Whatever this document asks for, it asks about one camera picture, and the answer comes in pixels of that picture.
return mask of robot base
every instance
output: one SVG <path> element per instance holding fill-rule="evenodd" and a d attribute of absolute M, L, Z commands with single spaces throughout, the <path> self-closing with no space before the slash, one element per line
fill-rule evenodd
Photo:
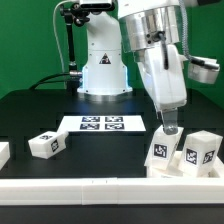
<path fill-rule="evenodd" d="M 93 102 L 115 102 L 115 101 L 123 101 L 129 99 L 132 96 L 132 91 L 121 93 L 118 95 L 94 95 L 88 93 L 80 93 L 78 92 L 78 97 L 80 99 L 85 99 Z"/>

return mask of white cube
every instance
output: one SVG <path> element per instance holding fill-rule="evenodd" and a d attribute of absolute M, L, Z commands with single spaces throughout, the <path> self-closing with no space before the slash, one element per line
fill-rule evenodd
<path fill-rule="evenodd" d="M 207 131 L 188 135 L 178 169 L 196 177 L 209 173 L 213 168 L 222 138 Z"/>
<path fill-rule="evenodd" d="M 178 127 L 177 134 L 167 135 L 163 131 L 163 126 L 160 126 L 153 135 L 145 166 L 166 170 L 172 161 L 182 132 L 183 128 Z"/>
<path fill-rule="evenodd" d="M 32 156 L 48 159 L 66 148 L 65 138 L 68 132 L 45 132 L 31 140 L 29 146 Z"/>
<path fill-rule="evenodd" d="M 9 143 L 0 142 L 0 170 L 10 158 Z"/>

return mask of black table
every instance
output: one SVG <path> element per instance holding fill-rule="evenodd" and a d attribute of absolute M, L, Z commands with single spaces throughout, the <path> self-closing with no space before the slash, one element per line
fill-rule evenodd
<path fill-rule="evenodd" d="M 28 140 L 57 131 L 66 115 L 141 115 L 146 131 L 70 133 L 59 154 L 32 157 Z M 184 127 L 178 150 L 196 131 L 224 136 L 224 110 L 197 91 L 188 90 L 178 116 Z M 10 143 L 11 153 L 0 178 L 145 177 L 145 157 L 159 126 L 144 90 L 111 103 L 82 100 L 64 90 L 14 91 L 0 100 L 0 141 Z M 224 159 L 224 143 L 219 157 Z M 10 206 L 0 207 L 0 217 L 4 223 L 214 223 L 224 218 L 224 205 Z"/>

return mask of black cable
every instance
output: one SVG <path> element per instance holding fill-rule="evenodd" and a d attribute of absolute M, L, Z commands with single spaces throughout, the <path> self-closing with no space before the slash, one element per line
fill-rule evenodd
<path fill-rule="evenodd" d="M 168 59 L 168 51 L 167 51 L 167 46 L 166 46 L 166 37 L 163 32 L 159 32 L 159 38 L 162 43 L 162 49 L 163 49 L 163 54 L 164 54 L 164 69 L 168 70 L 169 69 L 169 59 Z"/>
<path fill-rule="evenodd" d="M 34 85 L 32 85 L 29 90 L 35 90 L 36 87 L 38 87 L 39 85 L 43 85 L 43 84 L 48 84 L 48 83 L 57 83 L 57 82 L 65 82 L 66 80 L 57 80 L 57 81 L 47 81 L 47 82 L 38 82 Z"/>
<path fill-rule="evenodd" d="M 70 75 L 69 73 L 59 73 L 59 74 L 54 74 L 54 75 L 50 75 L 50 76 L 47 76 L 41 80 L 39 80 L 36 84 L 32 85 L 29 90 L 35 90 L 35 88 L 42 84 L 43 82 L 45 82 L 46 80 L 49 80 L 49 79 L 53 79 L 53 78 L 57 78 L 57 77 L 61 77 L 61 76 L 67 76 L 67 75 Z"/>

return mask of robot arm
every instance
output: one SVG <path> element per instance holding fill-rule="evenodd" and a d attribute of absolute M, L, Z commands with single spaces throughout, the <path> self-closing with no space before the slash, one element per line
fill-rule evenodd
<path fill-rule="evenodd" d="M 145 89 L 168 135 L 177 133 L 177 108 L 186 103 L 183 59 L 174 45 L 179 42 L 176 15 L 178 11 L 184 11 L 185 5 L 214 2 L 218 0 L 118 0 L 125 51 L 134 53 Z M 184 49 L 191 63 L 205 69 L 219 69 L 216 64 L 190 56 L 187 47 Z"/>

